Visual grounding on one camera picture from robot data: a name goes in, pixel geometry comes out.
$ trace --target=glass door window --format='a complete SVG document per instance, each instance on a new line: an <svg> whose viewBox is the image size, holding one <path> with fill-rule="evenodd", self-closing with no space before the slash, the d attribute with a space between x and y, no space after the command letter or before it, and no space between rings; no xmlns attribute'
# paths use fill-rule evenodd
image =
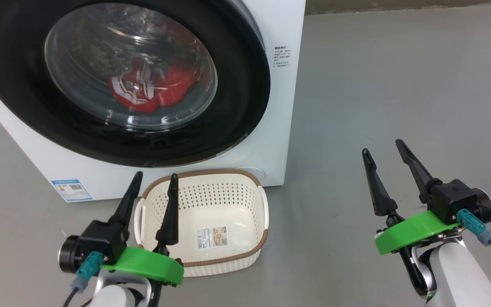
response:
<svg viewBox="0 0 491 307"><path fill-rule="evenodd" d="M45 61L60 90L98 119L132 130L168 130L210 105L217 73L206 47L160 12L101 3L53 26Z"/></svg>

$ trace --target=blue sticker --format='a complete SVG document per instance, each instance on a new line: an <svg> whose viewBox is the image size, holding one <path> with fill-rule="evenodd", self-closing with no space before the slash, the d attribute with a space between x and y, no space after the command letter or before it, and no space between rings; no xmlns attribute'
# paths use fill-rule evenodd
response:
<svg viewBox="0 0 491 307"><path fill-rule="evenodd" d="M92 200L92 197L78 180L53 180L52 184L67 202Z"/></svg>

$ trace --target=green 3d-printed part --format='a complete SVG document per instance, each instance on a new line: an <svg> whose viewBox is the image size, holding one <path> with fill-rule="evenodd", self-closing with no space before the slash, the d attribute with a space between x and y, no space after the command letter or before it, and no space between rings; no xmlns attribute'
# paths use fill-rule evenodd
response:
<svg viewBox="0 0 491 307"><path fill-rule="evenodd" d="M170 284L182 284L185 273L183 266L174 259L139 247L126 247L117 264L114 266L104 264L102 268Z"/></svg>
<svg viewBox="0 0 491 307"><path fill-rule="evenodd" d="M375 239L376 247L384 255L456 226L444 224L431 211L422 212L386 229Z"/></svg>

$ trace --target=perforated basket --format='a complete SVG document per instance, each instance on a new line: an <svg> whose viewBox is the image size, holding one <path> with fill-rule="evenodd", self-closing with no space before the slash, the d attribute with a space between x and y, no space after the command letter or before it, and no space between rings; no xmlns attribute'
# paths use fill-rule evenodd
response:
<svg viewBox="0 0 491 307"><path fill-rule="evenodd" d="M169 176L153 182L136 206L135 237L145 249L156 247L169 183ZM251 266L268 233L266 194L250 173L222 169L179 175L179 243L169 250L172 258L183 261L185 277Z"/></svg>

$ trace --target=washing machine door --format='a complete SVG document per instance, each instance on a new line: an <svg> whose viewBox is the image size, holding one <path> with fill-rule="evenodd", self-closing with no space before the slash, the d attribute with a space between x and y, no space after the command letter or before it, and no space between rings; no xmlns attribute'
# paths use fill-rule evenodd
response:
<svg viewBox="0 0 491 307"><path fill-rule="evenodd" d="M223 0L0 0L0 99L94 159L202 161L263 116L269 65L255 29Z"/></svg>

